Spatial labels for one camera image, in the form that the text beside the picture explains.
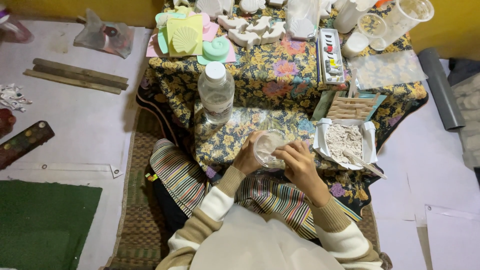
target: water bottle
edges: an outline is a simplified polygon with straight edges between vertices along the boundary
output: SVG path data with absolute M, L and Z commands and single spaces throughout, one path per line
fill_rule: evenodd
M 7 7 L 0 3 L 0 29 L 6 31 L 5 40 L 9 42 L 29 43 L 33 40 L 33 35 L 28 29 L 12 17 L 7 11 Z
M 198 78 L 198 93 L 210 123 L 224 124 L 232 116 L 235 82 L 220 62 L 210 62 Z

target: striped sleeve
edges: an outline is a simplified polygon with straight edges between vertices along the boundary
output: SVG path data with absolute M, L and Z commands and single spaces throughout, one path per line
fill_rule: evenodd
M 357 225 L 330 198 L 322 208 L 307 201 L 323 248 L 345 269 L 382 270 L 382 260 Z
M 156 270 L 187 270 L 200 244 L 220 229 L 223 218 L 233 205 L 233 197 L 245 175 L 230 167 L 220 183 L 213 187 L 183 228 L 168 240 L 170 253 Z

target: white powder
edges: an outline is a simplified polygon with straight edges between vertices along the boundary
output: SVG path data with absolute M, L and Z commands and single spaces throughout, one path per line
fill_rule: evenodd
M 344 149 L 350 149 L 353 154 L 362 158 L 362 139 L 358 126 L 333 124 L 328 128 L 325 140 L 334 160 L 351 163 L 350 160 L 343 155 Z
M 276 160 L 272 152 L 279 146 L 285 145 L 283 138 L 275 133 L 267 133 L 258 138 L 255 153 L 265 163 Z

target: table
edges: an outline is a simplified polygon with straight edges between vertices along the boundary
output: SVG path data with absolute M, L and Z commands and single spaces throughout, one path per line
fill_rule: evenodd
M 165 11 L 170 9 L 172 4 L 168 1 Z M 372 12 L 385 16 L 390 10 Z M 239 14 L 238 5 L 235 5 L 234 16 Z M 321 27 L 333 28 L 333 19 L 337 14 L 333 10 L 332 18 L 323 20 Z M 260 16 L 272 16 L 272 22 L 285 20 L 283 9 L 269 5 L 263 11 L 244 18 L 251 22 Z M 220 28 L 217 36 L 225 33 Z M 348 34 L 340 34 L 340 42 L 344 43 L 347 37 Z M 167 110 L 172 112 L 173 122 L 184 128 L 176 132 L 187 132 L 193 136 L 194 145 L 189 148 L 191 154 L 213 181 L 221 178 L 253 130 L 280 129 L 289 140 L 301 139 L 311 146 L 316 122 L 310 122 L 309 119 L 320 97 L 327 91 L 346 90 L 351 79 L 348 64 L 344 61 L 346 84 L 336 86 L 318 83 L 316 48 L 312 42 L 282 40 L 254 46 L 249 51 L 236 44 L 234 48 L 237 62 L 226 64 L 227 70 L 235 78 L 234 109 L 230 121 L 225 125 L 209 124 L 203 114 L 197 80 L 205 67 L 199 65 L 195 57 L 151 58 L 142 87 L 139 88 L 139 95 L 157 104 L 157 110 L 168 104 Z M 408 34 L 383 52 L 407 49 L 411 49 Z M 362 54 L 376 53 L 368 47 Z M 142 94 L 142 91 L 148 91 L 150 97 Z M 378 151 L 399 123 L 427 102 L 428 95 L 421 82 L 372 89 L 372 92 L 388 95 L 371 119 L 377 128 Z M 361 208 L 371 201 L 368 187 L 379 177 L 364 170 L 345 170 L 318 154 L 315 162 L 319 175 L 327 182 L 333 196 L 360 215 Z M 271 170 L 266 174 L 281 178 L 283 173 Z

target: gray pipe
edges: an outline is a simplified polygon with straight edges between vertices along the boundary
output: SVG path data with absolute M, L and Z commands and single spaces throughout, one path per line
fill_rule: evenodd
M 456 103 L 456 98 L 440 64 L 440 56 L 435 48 L 424 49 L 418 54 L 423 72 L 428 76 L 427 82 L 437 104 L 438 113 L 445 130 L 453 130 L 465 126 L 465 119 Z

